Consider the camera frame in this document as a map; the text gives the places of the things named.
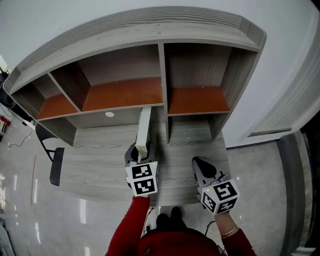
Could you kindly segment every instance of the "red sweater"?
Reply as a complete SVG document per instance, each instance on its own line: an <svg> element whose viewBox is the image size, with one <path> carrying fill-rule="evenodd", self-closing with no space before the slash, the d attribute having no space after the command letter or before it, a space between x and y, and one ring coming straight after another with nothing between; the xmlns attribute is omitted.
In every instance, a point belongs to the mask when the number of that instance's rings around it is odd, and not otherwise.
<svg viewBox="0 0 320 256"><path fill-rule="evenodd" d="M141 238L149 205L149 198L133 197L106 256L143 256L148 250L152 256L220 255L218 246L211 239L184 231L155 232ZM256 256L241 229L222 242L229 256Z"/></svg>

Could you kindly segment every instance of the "person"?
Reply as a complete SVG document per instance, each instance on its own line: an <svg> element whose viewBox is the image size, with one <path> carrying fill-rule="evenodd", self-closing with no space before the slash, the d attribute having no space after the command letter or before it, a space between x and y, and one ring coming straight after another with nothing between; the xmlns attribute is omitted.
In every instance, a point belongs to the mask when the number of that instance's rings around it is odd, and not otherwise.
<svg viewBox="0 0 320 256"><path fill-rule="evenodd" d="M160 214L156 219L156 228L141 237L149 206L148 196L133 197L105 256L221 255L214 241L201 232L186 227L178 207L172 209L170 217ZM216 215L215 221L229 256L256 255L229 213Z"/></svg>

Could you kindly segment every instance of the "chair backrest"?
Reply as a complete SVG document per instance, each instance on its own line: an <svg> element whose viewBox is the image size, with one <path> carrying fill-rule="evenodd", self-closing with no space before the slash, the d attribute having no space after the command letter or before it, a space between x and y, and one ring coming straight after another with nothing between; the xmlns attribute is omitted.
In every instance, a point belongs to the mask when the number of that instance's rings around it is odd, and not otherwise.
<svg viewBox="0 0 320 256"><path fill-rule="evenodd" d="M57 136L53 135L39 123L35 124L35 134L41 142L49 138L57 138Z"/></svg>

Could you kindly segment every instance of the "desk surface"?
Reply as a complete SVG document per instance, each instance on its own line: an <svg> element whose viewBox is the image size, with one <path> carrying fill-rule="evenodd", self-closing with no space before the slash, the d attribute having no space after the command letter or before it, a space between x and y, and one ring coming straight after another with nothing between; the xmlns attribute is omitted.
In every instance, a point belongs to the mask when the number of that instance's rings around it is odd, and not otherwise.
<svg viewBox="0 0 320 256"><path fill-rule="evenodd" d="M88 200L131 201L133 192L126 182L124 157L137 130L137 125L79 129L74 147L64 150L60 188ZM195 156L217 161L217 170L230 175L223 135L212 141L207 122L173 123L169 144L164 124L157 124L155 132L160 182L159 192L151 195L152 205L198 202L198 184L191 165Z"/></svg>

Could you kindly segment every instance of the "red sleeve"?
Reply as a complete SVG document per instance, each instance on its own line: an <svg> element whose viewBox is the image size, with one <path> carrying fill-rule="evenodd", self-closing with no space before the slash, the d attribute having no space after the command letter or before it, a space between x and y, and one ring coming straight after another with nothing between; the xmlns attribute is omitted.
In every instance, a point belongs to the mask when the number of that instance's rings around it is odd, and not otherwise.
<svg viewBox="0 0 320 256"><path fill-rule="evenodd" d="M129 210L114 232L105 256L127 256L137 252L149 205L149 197L133 197Z"/></svg>
<svg viewBox="0 0 320 256"><path fill-rule="evenodd" d="M229 256L256 256L250 242L241 229L234 235L222 239L222 242Z"/></svg>

